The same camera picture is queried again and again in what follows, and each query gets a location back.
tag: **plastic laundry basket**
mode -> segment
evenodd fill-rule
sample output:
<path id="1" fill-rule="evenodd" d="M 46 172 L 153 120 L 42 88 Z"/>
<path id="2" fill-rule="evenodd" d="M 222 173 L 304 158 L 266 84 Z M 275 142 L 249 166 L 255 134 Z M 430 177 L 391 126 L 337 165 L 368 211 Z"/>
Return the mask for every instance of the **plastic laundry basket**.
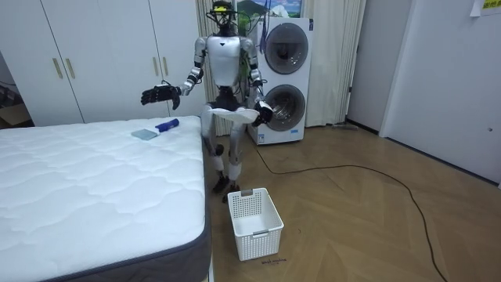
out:
<path id="1" fill-rule="evenodd" d="M 229 193 L 228 203 L 241 261 L 279 252 L 283 222 L 266 188 Z"/>

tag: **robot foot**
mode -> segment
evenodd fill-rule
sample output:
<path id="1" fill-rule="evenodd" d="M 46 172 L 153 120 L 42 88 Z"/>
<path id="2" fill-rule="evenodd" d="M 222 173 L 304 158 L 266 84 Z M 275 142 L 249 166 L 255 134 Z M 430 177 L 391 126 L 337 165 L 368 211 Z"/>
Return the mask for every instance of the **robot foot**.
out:
<path id="1" fill-rule="evenodd" d="M 228 203 L 228 193 L 230 192 L 236 192 L 236 191 L 240 191 L 240 186 L 234 184 L 234 185 L 231 185 L 230 188 L 229 188 L 229 191 L 225 194 L 225 196 L 222 198 L 222 203 L 223 204 L 226 204 Z"/>
<path id="2" fill-rule="evenodd" d="M 228 176 L 220 176 L 218 182 L 216 183 L 214 188 L 212 188 L 212 192 L 221 193 L 226 188 L 226 186 L 228 186 L 228 183 Z"/>

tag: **bed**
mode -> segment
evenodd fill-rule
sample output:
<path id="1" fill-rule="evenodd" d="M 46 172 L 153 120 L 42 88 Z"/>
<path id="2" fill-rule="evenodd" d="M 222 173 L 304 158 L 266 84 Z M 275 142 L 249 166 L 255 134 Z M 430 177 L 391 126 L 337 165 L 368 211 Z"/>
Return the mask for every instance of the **bed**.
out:
<path id="1" fill-rule="evenodd" d="M 202 281 L 211 225 L 198 117 L 0 130 L 0 281 Z"/>

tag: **white wall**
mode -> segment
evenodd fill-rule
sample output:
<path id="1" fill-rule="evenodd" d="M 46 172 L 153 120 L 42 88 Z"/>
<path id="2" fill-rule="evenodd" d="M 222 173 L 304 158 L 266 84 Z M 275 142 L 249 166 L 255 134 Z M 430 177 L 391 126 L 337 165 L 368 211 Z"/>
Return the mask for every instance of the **white wall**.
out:
<path id="1" fill-rule="evenodd" d="M 7 63 L 5 63 L 5 60 L 3 59 L 2 52 L 0 52 L 0 81 L 7 82 L 9 84 L 16 84 L 13 76 L 10 74 L 9 68 L 7 67 Z M 16 86 L 4 85 L 1 82 L 0 85 L 8 87 L 9 89 L 19 93 Z"/>
<path id="2" fill-rule="evenodd" d="M 380 134 L 500 182 L 501 14 L 473 2 L 415 1 Z"/>
<path id="3" fill-rule="evenodd" d="M 367 1 L 348 118 L 380 130 L 412 0 Z"/>

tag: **washing machine door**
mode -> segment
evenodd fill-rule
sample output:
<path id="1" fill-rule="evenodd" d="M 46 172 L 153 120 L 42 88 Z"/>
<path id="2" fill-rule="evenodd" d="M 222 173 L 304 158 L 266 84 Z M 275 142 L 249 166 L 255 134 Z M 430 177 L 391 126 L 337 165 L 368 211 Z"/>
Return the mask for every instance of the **washing machine door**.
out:
<path id="1" fill-rule="evenodd" d="M 265 101 L 274 111 L 268 127 L 275 131 L 281 132 L 294 128 L 305 115 L 305 96 L 295 86 L 276 86 L 268 92 Z"/>
<path id="2" fill-rule="evenodd" d="M 266 40 L 265 58 L 278 74 L 292 74 L 299 70 L 308 56 L 308 38 L 294 23 L 275 27 Z"/>

